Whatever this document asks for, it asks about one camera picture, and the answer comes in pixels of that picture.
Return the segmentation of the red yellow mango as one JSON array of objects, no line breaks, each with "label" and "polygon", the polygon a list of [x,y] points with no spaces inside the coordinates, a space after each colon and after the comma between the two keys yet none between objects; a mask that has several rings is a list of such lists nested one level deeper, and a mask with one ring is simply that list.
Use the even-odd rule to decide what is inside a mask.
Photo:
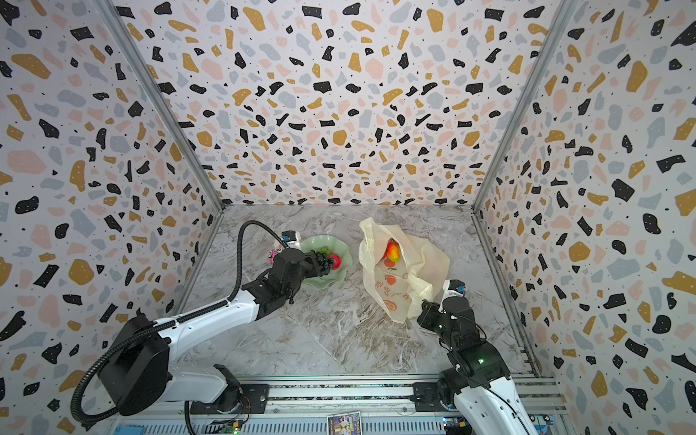
[{"label": "red yellow mango", "polygon": [[400,245],[395,239],[390,239],[387,242],[387,247],[384,251],[384,259],[388,259],[396,264],[401,259]]}]

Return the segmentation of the yellow translucent plastic bag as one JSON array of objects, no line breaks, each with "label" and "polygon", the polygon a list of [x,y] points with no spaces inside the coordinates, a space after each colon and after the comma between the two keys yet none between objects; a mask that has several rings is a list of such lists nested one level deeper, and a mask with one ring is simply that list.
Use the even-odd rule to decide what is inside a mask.
[{"label": "yellow translucent plastic bag", "polygon": [[[451,260],[428,239],[402,231],[396,225],[380,225],[373,219],[360,223],[364,238],[359,246],[365,290],[393,322],[404,324],[420,315],[423,300],[432,302],[442,291]],[[400,245],[401,259],[384,259],[387,242]]]}]

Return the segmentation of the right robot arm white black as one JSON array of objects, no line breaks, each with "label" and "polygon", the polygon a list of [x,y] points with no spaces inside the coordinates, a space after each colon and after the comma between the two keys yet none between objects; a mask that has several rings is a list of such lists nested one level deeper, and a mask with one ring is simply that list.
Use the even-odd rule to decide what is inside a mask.
[{"label": "right robot arm white black", "polygon": [[451,368],[440,373],[438,395],[475,434],[536,434],[511,372],[485,337],[466,297],[424,300],[418,325],[438,336]]}]

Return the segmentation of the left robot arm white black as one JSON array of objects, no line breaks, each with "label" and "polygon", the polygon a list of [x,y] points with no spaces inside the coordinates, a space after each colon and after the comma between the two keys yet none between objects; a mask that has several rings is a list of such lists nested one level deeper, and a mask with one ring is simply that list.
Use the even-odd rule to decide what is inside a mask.
[{"label": "left robot arm white black", "polygon": [[326,254],[288,248],[235,295],[174,317],[130,320],[117,338],[119,350],[98,371],[117,413],[131,416],[157,402],[198,403],[217,413],[237,410],[243,389],[230,369],[215,364],[210,370],[187,371],[176,360],[198,344],[293,303],[306,279],[328,275],[334,264]]}]

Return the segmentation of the dark grape bunch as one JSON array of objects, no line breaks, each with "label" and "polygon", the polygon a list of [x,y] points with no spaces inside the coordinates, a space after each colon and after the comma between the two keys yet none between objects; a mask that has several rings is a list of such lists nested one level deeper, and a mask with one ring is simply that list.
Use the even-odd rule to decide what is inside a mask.
[{"label": "dark grape bunch", "polygon": [[330,272],[333,271],[331,267],[330,260],[327,258],[327,256],[322,255],[322,254],[317,254],[315,252],[315,264],[316,264],[316,275],[318,277],[324,277],[327,276]]}]

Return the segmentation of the red fruit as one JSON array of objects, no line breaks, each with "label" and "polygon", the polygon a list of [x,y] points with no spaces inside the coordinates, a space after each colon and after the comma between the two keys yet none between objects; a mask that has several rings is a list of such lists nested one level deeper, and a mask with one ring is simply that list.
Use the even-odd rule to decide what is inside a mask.
[{"label": "red fruit", "polygon": [[339,257],[339,255],[332,254],[332,255],[327,256],[327,258],[330,260],[331,267],[333,270],[337,270],[338,268],[341,267],[342,259]]}]

